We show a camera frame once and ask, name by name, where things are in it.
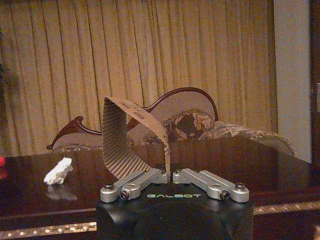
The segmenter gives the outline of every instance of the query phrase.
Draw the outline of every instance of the wall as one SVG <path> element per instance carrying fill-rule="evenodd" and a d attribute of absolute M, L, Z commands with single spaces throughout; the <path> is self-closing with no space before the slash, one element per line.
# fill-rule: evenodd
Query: wall
<path fill-rule="evenodd" d="M 311 162 L 309 1 L 274 0 L 278 131 Z"/>

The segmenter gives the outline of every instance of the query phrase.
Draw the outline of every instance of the wooden table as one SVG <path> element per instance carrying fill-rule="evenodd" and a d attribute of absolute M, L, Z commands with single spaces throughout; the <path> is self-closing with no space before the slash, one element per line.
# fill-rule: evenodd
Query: wooden table
<path fill-rule="evenodd" d="M 255 203 L 253 239 L 313 239 L 317 235 L 320 174 L 311 164 L 243 137 L 178 141 L 170 148 L 171 162 L 181 168 L 208 170 L 246 184 Z M 152 167 L 164 162 L 160 144 L 133 149 Z M 48 187 L 43 179 L 62 157 L 72 158 L 73 171 L 63 185 Z M 0 180 L 2 237 L 17 229 L 59 226 L 47 227 L 45 234 L 86 231 L 67 238 L 95 239 L 100 188 L 117 180 L 104 167 L 101 150 L 7 158 L 6 166 L 0 168 L 0 176 L 5 174 Z M 64 234 L 54 236 L 65 239 Z"/>

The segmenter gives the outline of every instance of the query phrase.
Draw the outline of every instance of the screw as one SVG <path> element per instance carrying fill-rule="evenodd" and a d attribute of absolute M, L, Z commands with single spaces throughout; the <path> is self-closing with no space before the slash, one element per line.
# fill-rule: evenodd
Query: screw
<path fill-rule="evenodd" d="M 128 200 L 128 199 L 129 199 L 129 193 L 127 193 L 126 191 L 122 191 L 122 192 L 120 193 L 120 199 L 121 199 L 122 201 Z"/>
<path fill-rule="evenodd" d="M 114 184 L 113 183 L 108 183 L 104 186 L 105 189 L 111 190 L 114 189 Z"/>
<path fill-rule="evenodd" d="M 236 182 L 234 185 L 236 190 L 244 191 L 246 189 L 246 185 L 242 182 Z"/>
<path fill-rule="evenodd" d="M 229 199 L 229 197 L 230 197 L 230 194 L 229 194 L 228 191 L 226 191 L 226 190 L 222 190 L 222 191 L 221 191 L 221 193 L 220 193 L 220 198 L 221 198 L 222 200 L 227 200 L 227 199 Z"/>

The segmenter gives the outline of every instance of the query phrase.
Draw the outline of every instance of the crumpled paper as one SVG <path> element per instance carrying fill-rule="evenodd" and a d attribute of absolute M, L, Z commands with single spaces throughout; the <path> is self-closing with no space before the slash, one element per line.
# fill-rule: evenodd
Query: crumpled paper
<path fill-rule="evenodd" d="M 71 158 L 64 157 L 50 172 L 45 175 L 43 182 L 48 185 L 63 184 L 68 172 L 73 170 L 71 163 Z"/>

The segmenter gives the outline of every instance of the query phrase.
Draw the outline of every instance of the curtain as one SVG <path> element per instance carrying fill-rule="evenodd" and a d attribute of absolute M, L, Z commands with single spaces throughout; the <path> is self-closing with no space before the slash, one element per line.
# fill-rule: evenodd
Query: curtain
<path fill-rule="evenodd" d="M 0 1 L 0 155 L 46 152 L 104 96 L 205 90 L 220 120 L 277 131 L 272 0 Z"/>

